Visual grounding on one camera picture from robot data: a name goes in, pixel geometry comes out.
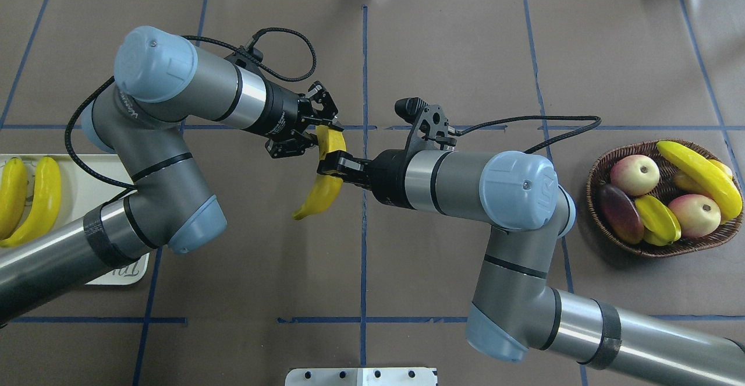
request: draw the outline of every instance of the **tray with bananas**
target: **tray with bananas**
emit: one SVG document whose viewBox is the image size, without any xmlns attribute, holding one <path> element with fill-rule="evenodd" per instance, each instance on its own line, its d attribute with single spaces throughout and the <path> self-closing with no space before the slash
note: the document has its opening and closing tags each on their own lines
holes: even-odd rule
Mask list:
<svg viewBox="0 0 745 386">
<path fill-rule="evenodd" d="M 80 155 L 94 171 L 130 181 L 116 155 Z M 67 155 L 0 155 L 0 254 L 85 215 L 122 189 L 78 168 Z M 89 285 L 130 285 L 146 273 L 148 255 Z"/>
<path fill-rule="evenodd" d="M 607 152 L 593 165 L 586 194 L 606 237 L 651 258 L 722 245 L 743 219 L 732 170 L 689 141 L 655 140 Z"/>
</svg>

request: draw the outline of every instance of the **purple eggplant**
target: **purple eggplant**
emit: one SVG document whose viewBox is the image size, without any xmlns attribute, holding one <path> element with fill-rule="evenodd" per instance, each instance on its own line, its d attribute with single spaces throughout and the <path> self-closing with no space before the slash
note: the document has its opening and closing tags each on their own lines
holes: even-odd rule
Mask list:
<svg viewBox="0 0 745 386">
<path fill-rule="evenodd" d="M 620 240 L 636 245 L 644 238 L 644 224 L 630 198 L 612 184 L 603 184 L 598 189 L 596 204 Z"/>
</svg>

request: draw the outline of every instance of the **white bracket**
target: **white bracket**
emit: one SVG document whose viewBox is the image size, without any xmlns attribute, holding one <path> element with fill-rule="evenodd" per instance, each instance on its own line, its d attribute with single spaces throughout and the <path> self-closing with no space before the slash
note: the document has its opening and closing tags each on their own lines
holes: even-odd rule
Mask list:
<svg viewBox="0 0 745 386">
<path fill-rule="evenodd" d="M 285 386 L 437 386 L 437 369 L 428 367 L 379 367 L 295 369 Z"/>
</svg>

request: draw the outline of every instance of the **blue joint cap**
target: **blue joint cap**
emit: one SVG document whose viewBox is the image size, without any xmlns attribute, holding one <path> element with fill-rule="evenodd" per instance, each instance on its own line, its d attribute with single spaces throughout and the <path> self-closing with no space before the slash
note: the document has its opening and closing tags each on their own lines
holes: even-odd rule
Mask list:
<svg viewBox="0 0 745 386">
<path fill-rule="evenodd" d="M 559 188 L 561 189 L 561 192 L 566 197 L 566 202 L 569 204 L 569 219 L 567 219 L 566 227 L 564 227 L 564 230 L 559 233 L 559 238 L 564 237 L 567 233 L 569 233 L 570 230 L 572 230 L 572 227 L 574 226 L 574 222 L 577 219 L 577 206 L 574 203 L 574 200 L 572 200 L 572 196 L 569 195 L 568 192 L 559 185 Z"/>
<path fill-rule="evenodd" d="M 478 192 L 495 224 L 508 230 L 533 230 L 554 215 L 558 185 L 554 165 L 547 158 L 509 150 L 487 162 Z"/>
<path fill-rule="evenodd" d="M 197 49 L 181 36 L 152 26 L 127 34 L 114 59 L 119 89 L 142 102 L 163 102 L 180 94 L 197 72 Z"/>
<path fill-rule="evenodd" d="M 227 226 L 228 222 L 220 208 L 218 197 L 212 195 L 176 231 L 168 241 L 168 247 L 177 254 L 190 253 L 218 237 Z"/>
<path fill-rule="evenodd" d="M 476 351 L 503 362 L 519 363 L 527 354 L 526 346 L 498 327 L 473 303 L 466 324 L 466 339 Z"/>
<path fill-rule="evenodd" d="M 85 133 L 86 137 L 88 137 L 88 140 L 95 144 L 96 147 L 103 150 L 106 153 L 114 153 L 114 149 L 109 147 L 108 144 L 104 143 L 103 140 L 101 140 L 100 137 L 98 137 L 98 133 L 95 132 L 95 127 L 93 126 L 93 105 L 95 104 L 95 100 L 88 104 L 88 106 L 83 110 L 82 115 L 80 116 L 80 124 L 83 126 L 83 133 Z"/>
</svg>

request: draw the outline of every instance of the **wicker basket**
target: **wicker basket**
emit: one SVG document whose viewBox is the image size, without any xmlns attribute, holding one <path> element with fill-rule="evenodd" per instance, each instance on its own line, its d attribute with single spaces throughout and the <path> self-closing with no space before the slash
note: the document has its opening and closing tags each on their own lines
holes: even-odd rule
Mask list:
<svg viewBox="0 0 745 386">
<path fill-rule="evenodd" d="M 710 151 L 692 142 L 678 139 L 663 140 L 676 141 L 697 153 L 700 153 L 700 155 L 703 155 L 705 158 L 719 160 L 715 155 L 711 154 Z M 609 229 L 610 226 L 606 224 L 603 217 L 598 216 L 598 213 L 595 211 L 594 193 L 597 191 L 600 184 L 610 182 L 610 169 L 617 161 L 628 155 L 647 155 L 659 166 L 660 182 L 657 184 L 657 187 L 650 192 L 651 195 L 654 195 L 654 197 L 657 197 L 663 203 L 668 204 L 676 197 L 686 194 L 686 192 L 678 189 L 678 187 L 673 184 L 672 176 L 678 171 L 678 168 L 660 155 L 657 150 L 658 141 L 659 140 L 645 141 L 643 143 L 618 147 L 602 155 L 601 158 L 594 163 L 593 168 L 590 169 L 586 188 L 587 205 L 589 206 L 590 215 L 593 217 L 593 221 L 598 225 L 601 232 L 603 232 L 603 234 L 613 243 L 620 246 L 620 248 L 635 255 L 646 256 L 649 258 L 663 258 L 700 250 L 708 250 L 722 245 L 727 240 L 732 239 L 732 237 L 737 234 L 737 230 L 740 229 L 740 225 L 742 224 L 742 213 L 735 217 L 735 219 L 725 222 L 709 235 L 695 239 L 681 238 L 678 242 L 668 246 L 649 245 L 649 243 L 646 243 L 643 240 L 638 245 L 628 245 L 628 243 L 623 242 L 613 234 Z M 738 192 L 740 192 L 740 195 L 742 196 L 742 189 L 740 188 L 740 184 L 737 183 L 737 179 L 735 179 L 734 182 Z"/>
</svg>

